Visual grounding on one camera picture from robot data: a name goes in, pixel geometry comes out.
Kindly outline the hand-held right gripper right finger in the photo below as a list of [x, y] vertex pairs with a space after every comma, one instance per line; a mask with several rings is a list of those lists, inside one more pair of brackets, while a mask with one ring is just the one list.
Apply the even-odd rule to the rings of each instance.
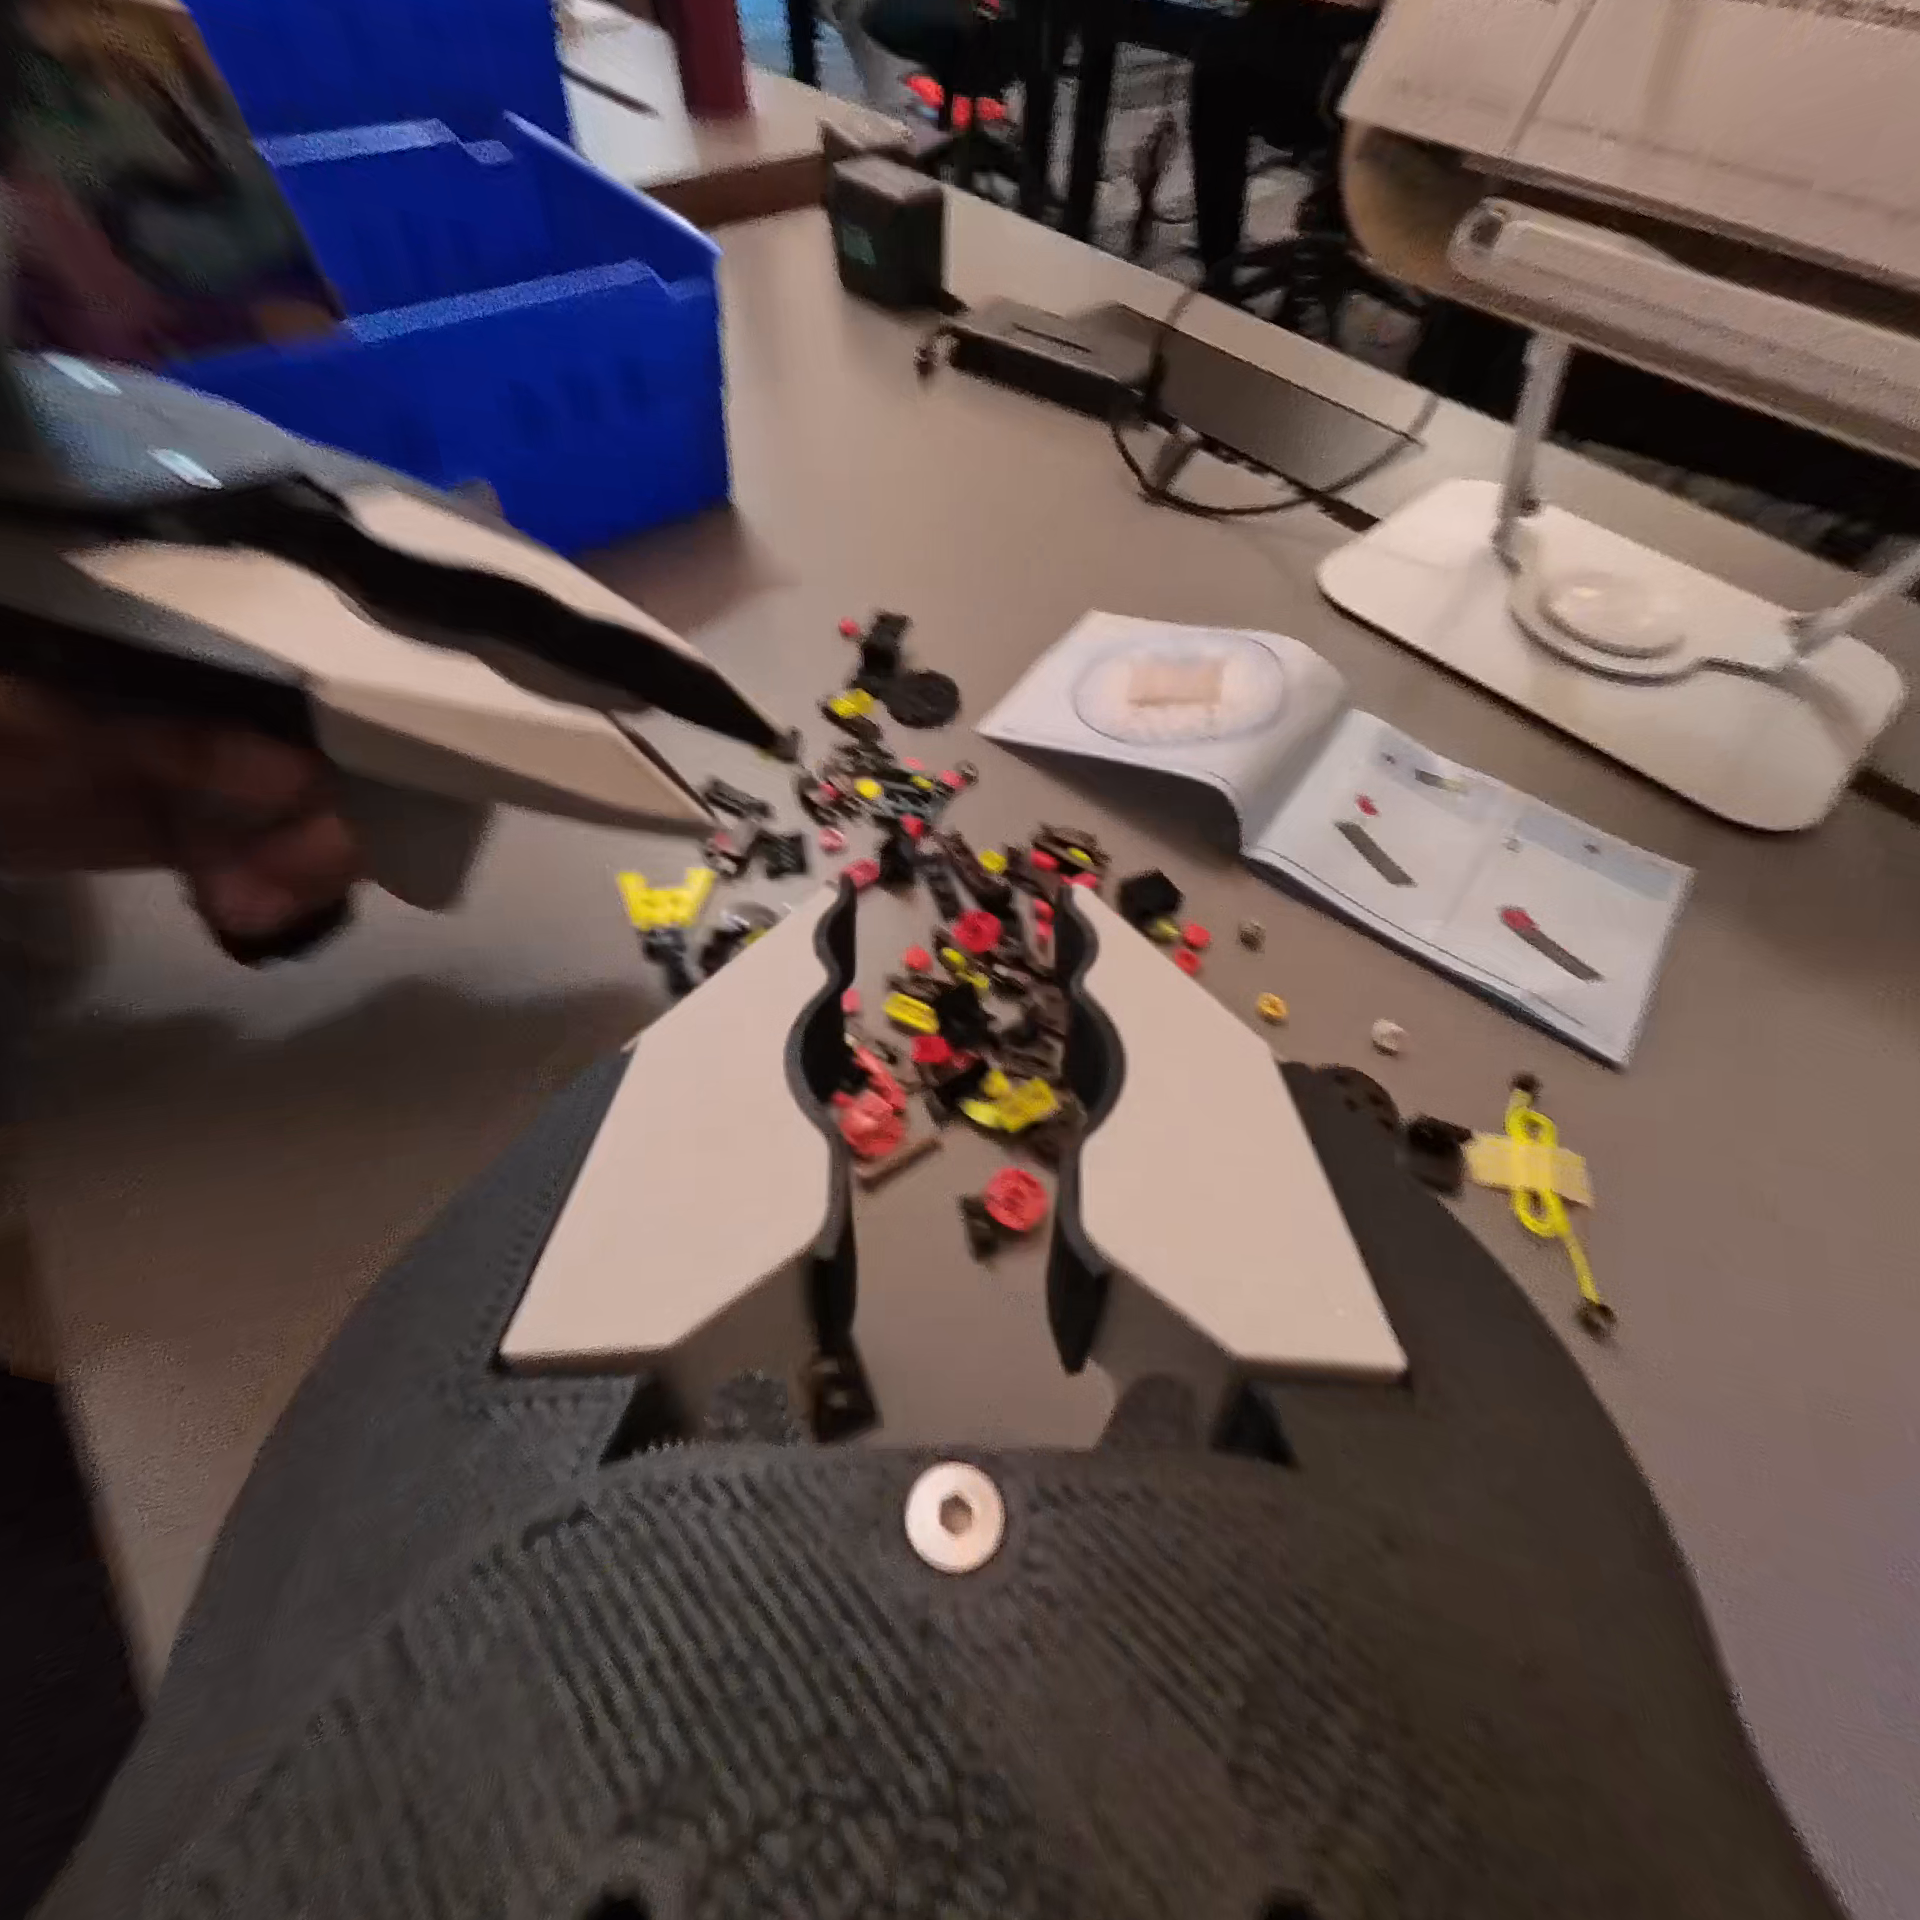
[[1279, 1061], [1102, 895], [1069, 887], [1053, 958], [1063, 1089], [1047, 1328], [1114, 1367], [1114, 1307], [1253, 1379], [1404, 1379], [1409, 1358]]

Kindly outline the brown wooden desk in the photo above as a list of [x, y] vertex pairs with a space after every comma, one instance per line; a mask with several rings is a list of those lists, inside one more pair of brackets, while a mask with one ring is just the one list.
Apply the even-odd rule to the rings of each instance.
[[747, 65], [753, 111], [697, 119], [662, 28], [596, 3], [559, 5], [558, 19], [574, 148], [707, 230], [814, 208], [829, 173], [818, 119], [876, 111]]

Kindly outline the blue tagged storage bin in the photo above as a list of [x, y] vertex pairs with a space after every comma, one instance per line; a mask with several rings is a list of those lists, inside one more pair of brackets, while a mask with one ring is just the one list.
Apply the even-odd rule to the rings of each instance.
[[505, 111], [263, 143], [339, 324], [174, 361], [188, 389], [580, 556], [730, 500], [717, 245]]

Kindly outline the open lego instruction booklet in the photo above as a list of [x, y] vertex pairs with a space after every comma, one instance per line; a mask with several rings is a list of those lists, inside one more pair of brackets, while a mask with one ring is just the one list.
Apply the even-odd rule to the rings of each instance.
[[1087, 612], [975, 732], [1218, 793], [1250, 867], [1630, 1065], [1691, 868], [1354, 705], [1298, 640]]

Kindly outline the blue plastic storage bin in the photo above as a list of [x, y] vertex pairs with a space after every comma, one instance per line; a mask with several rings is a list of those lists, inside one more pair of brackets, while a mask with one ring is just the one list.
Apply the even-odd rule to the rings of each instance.
[[257, 137], [439, 120], [490, 137], [501, 113], [570, 143], [546, 3], [190, 3]]

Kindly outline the black box with green rings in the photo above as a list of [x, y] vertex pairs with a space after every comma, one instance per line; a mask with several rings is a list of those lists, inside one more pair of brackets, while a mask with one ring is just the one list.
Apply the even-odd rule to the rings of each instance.
[[878, 153], [842, 157], [822, 205], [844, 292], [897, 312], [943, 311], [946, 192], [937, 177]]

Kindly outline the person's left hand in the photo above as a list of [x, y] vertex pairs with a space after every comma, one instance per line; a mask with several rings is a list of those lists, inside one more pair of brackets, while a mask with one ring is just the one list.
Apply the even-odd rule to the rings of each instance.
[[317, 751], [5, 676], [2, 875], [102, 872], [174, 875], [214, 943], [261, 967], [339, 935], [369, 867]]

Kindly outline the maroon water bottle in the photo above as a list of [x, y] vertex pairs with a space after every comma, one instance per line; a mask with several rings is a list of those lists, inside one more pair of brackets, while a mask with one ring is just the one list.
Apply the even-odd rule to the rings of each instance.
[[678, 77], [685, 110], [705, 120], [753, 111], [737, 3], [678, 3]]

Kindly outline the yellow lego box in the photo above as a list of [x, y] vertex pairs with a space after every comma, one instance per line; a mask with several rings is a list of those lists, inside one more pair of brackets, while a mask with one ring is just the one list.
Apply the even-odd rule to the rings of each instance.
[[5, 315], [28, 350], [163, 368], [341, 307], [183, 5], [2, 5]]

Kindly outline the white book stand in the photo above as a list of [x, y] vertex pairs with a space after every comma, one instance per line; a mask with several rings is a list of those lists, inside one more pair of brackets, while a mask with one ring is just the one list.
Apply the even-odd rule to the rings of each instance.
[[1907, 699], [1858, 638], [1916, 545], [1780, 608], [1550, 503], [1577, 350], [1916, 467], [1916, 291], [1511, 176], [1345, 117], [1339, 181], [1390, 278], [1527, 331], [1493, 480], [1414, 496], [1319, 569], [1332, 608], [1731, 824], [1821, 822]]

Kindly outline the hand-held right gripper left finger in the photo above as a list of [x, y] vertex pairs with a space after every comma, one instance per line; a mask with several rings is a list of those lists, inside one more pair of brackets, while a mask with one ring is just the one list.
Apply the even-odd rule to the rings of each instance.
[[498, 1340], [508, 1371], [676, 1371], [737, 1312], [804, 1307], [849, 1213], [826, 1109], [855, 913], [855, 889], [818, 889], [627, 1048]]

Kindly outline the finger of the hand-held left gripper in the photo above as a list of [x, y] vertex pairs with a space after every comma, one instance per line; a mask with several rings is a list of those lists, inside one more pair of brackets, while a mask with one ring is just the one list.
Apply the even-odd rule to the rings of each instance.
[[345, 492], [345, 592], [553, 702], [655, 713], [796, 761], [801, 734], [631, 598], [511, 528], [397, 487]]
[[348, 773], [589, 824], [707, 833], [709, 807], [614, 718], [517, 686], [490, 663], [395, 636], [299, 566], [251, 548], [102, 543], [74, 561], [206, 633], [290, 668]]

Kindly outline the black power adapter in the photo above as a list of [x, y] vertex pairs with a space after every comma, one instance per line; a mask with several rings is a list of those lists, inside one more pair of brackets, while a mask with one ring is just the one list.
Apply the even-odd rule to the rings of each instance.
[[1130, 415], [1155, 371], [1158, 324], [1125, 303], [1073, 312], [995, 300], [943, 326], [946, 364], [1010, 392], [1108, 423]]

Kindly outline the pile of lego pieces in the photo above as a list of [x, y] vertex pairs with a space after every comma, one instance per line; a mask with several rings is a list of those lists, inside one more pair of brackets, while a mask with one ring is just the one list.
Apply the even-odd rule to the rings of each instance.
[[[827, 1445], [873, 1427], [906, 1440], [906, 1416], [932, 1406], [935, 1376], [954, 1343], [930, 1340], [914, 1351], [918, 1368], [906, 1382], [873, 1393], [857, 1345], [860, 1310], [894, 1283], [910, 1286], [918, 1304], [929, 1296], [917, 1264], [862, 1261], [853, 1188], [941, 1144], [954, 1126], [998, 1150], [991, 1177], [955, 1198], [973, 1260], [988, 1264], [1010, 1243], [1035, 1240], [1049, 1264], [1059, 1161], [1078, 1124], [1063, 1089], [1065, 997], [1053, 920], [1065, 889], [1095, 894], [1098, 848], [1044, 829], [1013, 862], [981, 862], [962, 837], [941, 829], [943, 807], [971, 783], [971, 769], [932, 774], [906, 763], [873, 720], [884, 708], [911, 728], [932, 728], [958, 705], [948, 679], [906, 668], [900, 631], [900, 620], [879, 614], [862, 636], [855, 679], [822, 705], [844, 732], [844, 750], [820, 773], [801, 769], [801, 795], [822, 803], [827, 824], [860, 807], [882, 827], [876, 855], [845, 867], [834, 884], [857, 891], [855, 956], [842, 998], [845, 1071], [826, 1109], [849, 1153], [849, 1213], [831, 1260], [806, 1264], [796, 1319], [773, 1304], [741, 1310], [700, 1340], [683, 1368], [619, 1368], [642, 1376], [662, 1406], [665, 1433], [715, 1419], [725, 1385], [753, 1376], [773, 1382], [777, 1415]], [[635, 917], [635, 928], [678, 1001], [705, 984], [685, 969], [678, 918]], [[1395, 1412], [1395, 1421], [1438, 1433], [1430, 1445], [1458, 1455], [1467, 1451], [1465, 1433], [1476, 1433], [1481, 1449], [1499, 1449], [1499, 1433], [1546, 1427], [1556, 1387], [1577, 1392], [1577, 1368], [1497, 1261], [1413, 1195], [1413, 1140], [1391, 1104], [1361, 1075], [1283, 1068], [1283, 1076], [1406, 1351], [1406, 1376], [1242, 1376], [1178, 1323], [1150, 1317], [1146, 1303], [1111, 1310], [1114, 1367], [1100, 1368], [1118, 1385], [1139, 1385], [1175, 1376], [1190, 1358], [1206, 1380], [1202, 1404], [1215, 1412], [1215, 1446], [1260, 1455], [1286, 1454], [1294, 1404], [1331, 1404], [1331, 1412], [1308, 1415], [1308, 1430], [1316, 1433], [1349, 1400], [1406, 1400], [1410, 1412]], [[1053, 1356], [1059, 1371], [1073, 1376]]]

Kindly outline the printed instruction sheet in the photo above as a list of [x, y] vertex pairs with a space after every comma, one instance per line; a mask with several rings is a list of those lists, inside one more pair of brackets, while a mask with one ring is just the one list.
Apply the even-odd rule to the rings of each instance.
[[1396, 3], [1342, 110], [1916, 291], [1916, 3]]

